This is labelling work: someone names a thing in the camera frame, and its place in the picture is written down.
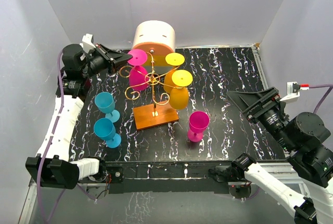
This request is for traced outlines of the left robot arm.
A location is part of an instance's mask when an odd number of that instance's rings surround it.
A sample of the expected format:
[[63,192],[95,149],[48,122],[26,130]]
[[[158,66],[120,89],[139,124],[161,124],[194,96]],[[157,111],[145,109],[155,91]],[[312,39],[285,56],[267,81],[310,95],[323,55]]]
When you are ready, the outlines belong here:
[[78,116],[91,86],[91,77],[101,71],[117,73],[133,56],[95,44],[84,51],[80,44],[70,44],[58,56],[58,87],[55,109],[44,141],[25,167],[37,188],[74,189],[78,182],[91,177],[101,182],[106,167],[97,157],[70,162],[69,145]]

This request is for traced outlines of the orange wine glass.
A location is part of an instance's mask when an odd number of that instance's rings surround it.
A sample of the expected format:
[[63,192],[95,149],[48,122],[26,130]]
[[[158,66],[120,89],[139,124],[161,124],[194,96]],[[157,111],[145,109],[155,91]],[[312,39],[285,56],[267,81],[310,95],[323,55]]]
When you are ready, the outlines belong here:
[[176,70],[172,75],[172,82],[175,86],[170,92],[169,104],[176,110],[182,110],[188,105],[189,93],[187,86],[193,82],[193,76],[186,70]]
[[163,85],[164,91],[169,94],[171,90],[176,87],[172,81],[172,75],[177,71],[179,66],[185,62],[185,58],[183,55],[174,52],[166,55],[165,61],[168,65],[172,66],[171,70],[164,77]]

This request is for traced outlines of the orange wine glass front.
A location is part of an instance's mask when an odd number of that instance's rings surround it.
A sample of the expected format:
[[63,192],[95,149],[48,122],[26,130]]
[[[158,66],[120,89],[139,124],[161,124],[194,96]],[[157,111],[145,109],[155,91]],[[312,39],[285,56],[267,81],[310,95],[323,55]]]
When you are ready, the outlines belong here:
[[193,76],[186,70],[176,70],[172,75],[172,82],[175,86],[170,92],[169,104],[176,110],[182,110],[188,105],[189,93],[187,86],[193,82]]

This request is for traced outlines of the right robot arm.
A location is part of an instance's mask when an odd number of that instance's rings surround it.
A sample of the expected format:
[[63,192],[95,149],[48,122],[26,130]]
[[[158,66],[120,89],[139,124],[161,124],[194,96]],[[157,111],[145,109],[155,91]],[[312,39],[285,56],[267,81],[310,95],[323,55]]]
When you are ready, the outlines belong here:
[[295,223],[332,223],[332,151],[323,145],[331,133],[322,119],[302,112],[290,120],[275,87],[259,92],[228,91],[227,96],[249,122],[261,123],[290,154],[287,162],[310,195],[294,192],[246,153],[233,160],[233,177],[258,185],[294,217]]

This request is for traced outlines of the magenta wine glass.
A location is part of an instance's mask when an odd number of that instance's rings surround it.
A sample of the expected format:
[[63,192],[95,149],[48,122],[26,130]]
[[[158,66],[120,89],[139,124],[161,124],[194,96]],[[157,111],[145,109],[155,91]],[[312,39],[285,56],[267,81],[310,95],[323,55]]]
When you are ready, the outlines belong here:
[[149,78],[146,77],[148,72],[143,67],[143,64],[147,61],[147,54],[140,49],[132,49],[129,54],[133,57],[128,61],[132,66],[130,70],[129,83],[136,91],[145,90],[148,87],[146,83]]
[[200,142],[209,123],[210,118],[207,113],[203,111],[193,112],[189,117],[188,139],[192,142]]

